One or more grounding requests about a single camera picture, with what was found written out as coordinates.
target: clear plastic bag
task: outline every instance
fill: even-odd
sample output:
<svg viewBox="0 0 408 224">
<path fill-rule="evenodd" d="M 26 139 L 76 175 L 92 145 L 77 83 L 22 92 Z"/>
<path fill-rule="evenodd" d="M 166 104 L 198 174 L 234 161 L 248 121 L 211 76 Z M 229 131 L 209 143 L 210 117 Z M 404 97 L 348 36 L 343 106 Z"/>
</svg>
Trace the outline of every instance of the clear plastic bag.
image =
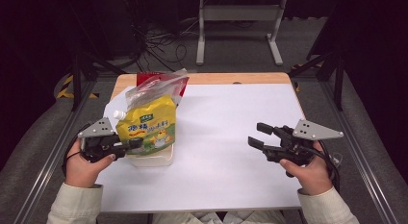
<svg viewBox="0 0 408 224">
<path fill-rule="evenodd" d="M 171 95 L 174 104 L 178 106 L 188 80 L 186 69 L 150 77 L 139 86 L 126 92 L 127 110 L 130 111 L 166 94 Z"/>
</svg>

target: sleeve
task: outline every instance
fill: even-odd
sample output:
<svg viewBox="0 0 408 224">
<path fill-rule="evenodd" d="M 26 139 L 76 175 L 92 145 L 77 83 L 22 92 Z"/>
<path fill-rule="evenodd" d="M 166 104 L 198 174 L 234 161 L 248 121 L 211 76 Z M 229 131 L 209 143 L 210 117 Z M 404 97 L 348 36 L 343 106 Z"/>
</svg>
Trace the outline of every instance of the sleeve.
<svg viewBox="0 0 408 224">
<path fill-rule="evenodd" d="M 309 224 L 359 223 L 357 218 L 351 213 L 350 208 L 343 198 L 333 187 L 323 194 L 316 196 L 305 195 L 302 193 L 302 189 L 300 189 L 297 195 L 305 218 Z"/>
<path fill-rule="evenodd" d="M 51 212 L 48 213 L 48 224 L 91 223 L 96 222 L 100 212 L 103 187 L 71 187 L 63 184 L 57 194 Z"/>
</svg>

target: wooden table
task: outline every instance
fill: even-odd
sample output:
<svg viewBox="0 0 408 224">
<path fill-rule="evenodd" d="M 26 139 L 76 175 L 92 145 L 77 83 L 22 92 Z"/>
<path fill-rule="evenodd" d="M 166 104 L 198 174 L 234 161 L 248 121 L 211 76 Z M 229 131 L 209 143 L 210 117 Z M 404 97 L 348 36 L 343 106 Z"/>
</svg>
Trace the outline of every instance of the wooden table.
<svg viewBox="0 0 408 224">
<path fill-rule="evenodd" d="M 257 132 L 257 122 L 294 127 L 304 118 L 287 74 L 189 76 L 177 108 L 172 165 L 134 167 L 118 159 L 97 180 L 104 185 L 102 212 L 298 209 L 297 179 L 247 144 L 248 136 L 280 143 Z M 136 75 L 119 76 L 112 103 L 135 84 Z"/>
</svg>

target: hand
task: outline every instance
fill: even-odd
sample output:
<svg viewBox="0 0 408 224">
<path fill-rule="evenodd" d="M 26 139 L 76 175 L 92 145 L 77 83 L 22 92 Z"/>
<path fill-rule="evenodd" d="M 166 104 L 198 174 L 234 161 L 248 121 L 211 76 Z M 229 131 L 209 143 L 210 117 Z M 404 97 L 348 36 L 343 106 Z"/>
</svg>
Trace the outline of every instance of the hand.
<svg viewBox="0 0 408 224">
<path fill-rule="evenodd" d="M 72 187 L 92 187 L 99 173 L 108 167 L 114 160 L 115 154 L 111 154 L 98 162 L 91 163 L 85 160 L 81 154 L 81 140 L 77 140 L 72 145 L 67 157 L 72 156 L 66 163 L 65 183 Z"/>
<path fill-rule="evenodd" d="M 322 151 L 318 141 L 315 141 L 313 146 L 315 149 Z M 309 195 L 322 194 L 333 186 L 329 179 L 326 163 L 320 157 L 315 156 L 305 167 L 298 166 L 288 160 L 281 160 L 279 163 L 288 173 L 294 175 L 299 180 L 304 191 Z"/>
</svg>

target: yellow bag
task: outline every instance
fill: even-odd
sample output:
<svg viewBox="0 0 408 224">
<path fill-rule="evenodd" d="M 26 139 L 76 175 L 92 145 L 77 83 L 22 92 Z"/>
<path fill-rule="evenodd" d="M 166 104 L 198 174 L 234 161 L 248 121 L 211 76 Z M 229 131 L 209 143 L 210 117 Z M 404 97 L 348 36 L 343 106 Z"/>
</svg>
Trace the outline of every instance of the yellow bag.
<svg viewBox="0 0 408 224">
<path fill-rule="evenodd" d="M 123 144 L 135 137 L 143 138 L 141 148 L 128 151 L 128 155 L 150 155 L 159 152 L 175 141 L 176 106 L 171 95 L 135 107 L 116 125 Z"/>
</svg>

